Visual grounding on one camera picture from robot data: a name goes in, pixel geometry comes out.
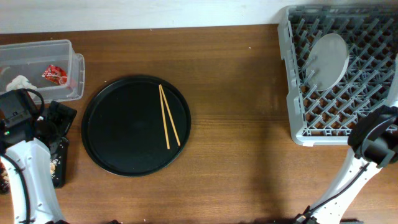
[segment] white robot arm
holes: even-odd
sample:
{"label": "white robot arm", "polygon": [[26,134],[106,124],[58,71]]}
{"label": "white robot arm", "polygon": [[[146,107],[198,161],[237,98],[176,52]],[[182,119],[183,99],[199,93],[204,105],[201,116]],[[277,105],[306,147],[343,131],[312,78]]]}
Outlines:
{"label": "white robot arm", "polygon": [[21,141],[7,149],[7,153],[1,157],[1,162],[8,170],[11,183],[15,224],[26,223],[27,216],[35,223],[58,222],[65,219],[51,180],[50,149],[44,143],[36,138],[28,142]]}
{"label": "white robot arm", "polygon": [[351,133],[343,167],[329,189],[295,223],[337,224],[365,184],[381,169],[398,160],[398,139],[386,132],[397,124],[398,117],[398,56],[386,106],[363,118]]}
{"label": "white robot arm", "polygon": [[[42,100],[38,110],[28,92]],[[66,223],[50,173],[51,153],[67,134],[76,111],[52,102],[44,109],[40,93],[13,90],[0,96],[0,160],[11,187],[14,223]]]}

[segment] wood grain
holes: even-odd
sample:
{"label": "wood grain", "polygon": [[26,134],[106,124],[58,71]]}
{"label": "wood grain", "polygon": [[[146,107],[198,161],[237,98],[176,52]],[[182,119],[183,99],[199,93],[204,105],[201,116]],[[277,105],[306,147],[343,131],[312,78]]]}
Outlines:
{"label": "wood grain", "polygon": [[[70,39],[86,60],[85,94],[69,132],[67,184],[57,189],[70,223],[239,223],[292,218],[327,189],[346,146],[298,146],[290,138],[287,79],[277,27],[114,30],[0,35],[0,44]],[[167,80],[192,114],[190,140],[165,169],[140,178],[98,167],[80,137],[84,110],[112,80]],[[398,220],[397,166],[375,176],[345,218]],[[12,223],[11,196],[0,196]]]}

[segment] chopsticks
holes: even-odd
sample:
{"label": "chopsticks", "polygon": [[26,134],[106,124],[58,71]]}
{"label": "chopsticks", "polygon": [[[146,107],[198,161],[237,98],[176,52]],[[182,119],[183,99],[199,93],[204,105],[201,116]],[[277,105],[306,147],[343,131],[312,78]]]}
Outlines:
{"label": "chopsticks", "polygon": [[180,139],[178,138],[177,130],[175,129],[173,116],[172,116],[172,113],[170,112],[169,104],[167,103],[166,95],[164,94],[162,85],[159,85],[159,93],[160,93],[160,104],[161,104],[161,107],[162,107],[163,126],[164,126],[164,133],[166,135],[167,149],[170,149],[170,143],[169,143],[169,135],[167,133],[167,125],[166,125],[166,117],[165,117],[165,114],[164,114],[163,100],[164,100],[164,102],[166,104],[167,112],[169,114],[169,118],[170,118],[170,121],[172,123],[174,135],[175,135],[175,138],[177,140],[177,144],[178,144],[178,146],[181,146]]}

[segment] plastic container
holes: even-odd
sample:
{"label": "plastic container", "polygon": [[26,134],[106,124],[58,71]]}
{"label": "plastic container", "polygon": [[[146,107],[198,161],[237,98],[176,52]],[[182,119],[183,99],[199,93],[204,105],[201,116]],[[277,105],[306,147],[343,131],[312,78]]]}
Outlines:
{"label": "plastic container", "polygon": [[[347,145],[355,124],[385,104],[395,74],[397,6],[290,6],[278,26],[289,87],[292,139],[304,146]],[[308,84],[309,53],[324,35],[349,49],[344,77],[329,90]],[[397,131],[392,125],[390,132]]]}
{"label": "plastic container", "polygon": [[[42,77],[49,65],[62,68],[68,75],[64,85],[57,85]],[[0,94],[18,75],[25,76],[37,87],[46,103],[79,100],[85,83],[85,61],[76,54],[69,40],[51,40],[0,46]]]}

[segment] dish rack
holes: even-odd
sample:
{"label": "dish rack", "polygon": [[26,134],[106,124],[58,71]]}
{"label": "dish rack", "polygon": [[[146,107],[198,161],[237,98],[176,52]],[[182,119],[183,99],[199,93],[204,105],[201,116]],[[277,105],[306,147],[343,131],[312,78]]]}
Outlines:
{"label": "dish rack", "polygon": [[[315,43],[330,33],[345,39],[348,69],[333,88],[317,91],[305,78],[307,59]],[[303,146],[347,145],[355,124],[383,105],[388,95],[398,53],[398,7],[290,6],[278,35],[293,141]]]}

